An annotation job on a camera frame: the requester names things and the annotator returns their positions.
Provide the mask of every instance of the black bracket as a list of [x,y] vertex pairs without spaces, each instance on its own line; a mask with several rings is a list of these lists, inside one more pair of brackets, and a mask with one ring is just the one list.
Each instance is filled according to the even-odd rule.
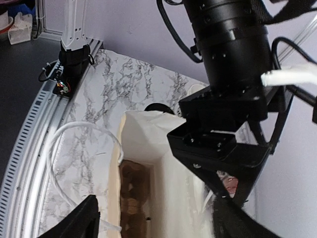
[[59,224],[39,238],[98,238],[99,221],[97,198],[89,195]]

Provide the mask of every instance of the white box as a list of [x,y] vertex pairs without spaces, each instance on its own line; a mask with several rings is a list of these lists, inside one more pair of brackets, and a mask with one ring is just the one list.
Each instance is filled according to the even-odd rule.
[[[204,183],[173,157],[167,134],[185,120],[159,112],[126,112],[118,130],[124,158],[151,170],[150,216],[152,238],[212,238],[212,222],[200,213]],[[120,224],[120,177],[114,149],[108,182],[108,221]],[[108,231],[108,238],[120,238]]]

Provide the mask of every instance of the white wall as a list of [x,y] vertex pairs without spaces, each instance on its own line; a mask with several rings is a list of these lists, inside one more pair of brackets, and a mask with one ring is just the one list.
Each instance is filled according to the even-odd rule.
[[[207,82],[203,65],[196,65],[174,43],[159,15],[154,0],[87,0],[87,36],[104,41],[107,49],[145,60]],[[64,0],[46,1],[47,28],[63,30]],[[277,13],[282,4],[268,3]],[[185,43],[193,42],[193,33],[182,6],[167,7],[175,28]],[[269,38],[293,38],[314,14],[269,27]],[[317,59],[317,34],[304,48]],[[298,61],[293,55],[289,62]],[[306,86],[315,94],[317,87]],[[275,116],[264,123],[272,131]],[[312,122],[312,108],[295,100],[277,151],[270,157],[259,180],[258,218],[261,223],[284,238],[317,237],[317,125]]]
[[[46,0],[46,27],[63,31],[65,0]],[[269,4],[273,14],[283,4]],[[180,72],[207,82],[203,64],[193,63],[176,45],[165,27],[155,0],[87,0],[87,36],[103,40],[106,49]],[[188,46],[193,45],[193,30],[183,6],[167,6],[167,13]],[[293,37],[311,19],[300,19],[269,28],[270,39],[283,34]]]
[[[317,59],[317,33],[304,44]],[[288,63],[301,62],[296,54]],[[314,95],[317,87],[305,85]],[[317,237],[317,125],[313,109],[295,99],[285,130],[257,184],[258,221],[283,238]],[[263,123],[272,132],[276,116]]]

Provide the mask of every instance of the white container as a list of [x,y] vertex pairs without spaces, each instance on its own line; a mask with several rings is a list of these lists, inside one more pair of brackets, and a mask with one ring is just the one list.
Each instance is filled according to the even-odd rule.
[[8,30],[13,25],[13,18],[8,18],[9,23],[7,23],[4,27],[0,28],[0,42],[8,40]]
[[8,11],[0,15],[0,30],[4,29],[9,24]]
[[17,14],[14,19],[14,25],[8,32],[11,45],[26,42],[31,40],[32,33],[32,15],[22,15],[21,12]]
[[[150,169],[151,196],[145,214],[147,238],[210,238],[211,211],[201,213],[204,183],[173,157],[167,134],[185,119],[160,112],[126,112],[117,138],[124,159]],[[118,148],[115,147],[109,169],[107,221],[120,224],[120,175]],[[121,238],[117,231],[107,231],[108,238]]]

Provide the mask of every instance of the metal rail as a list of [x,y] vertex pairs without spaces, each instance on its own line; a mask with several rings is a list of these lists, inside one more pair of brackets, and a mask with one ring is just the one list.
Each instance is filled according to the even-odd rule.
[[[95,56],[102,42],[90,39],[89,45]],[[68,98],[54,95],[54,87],[53,81],[44,83],[12,150],[0,190],[0,238],[38,236],[49,179],[42,150],[63,124],[72,105]]]

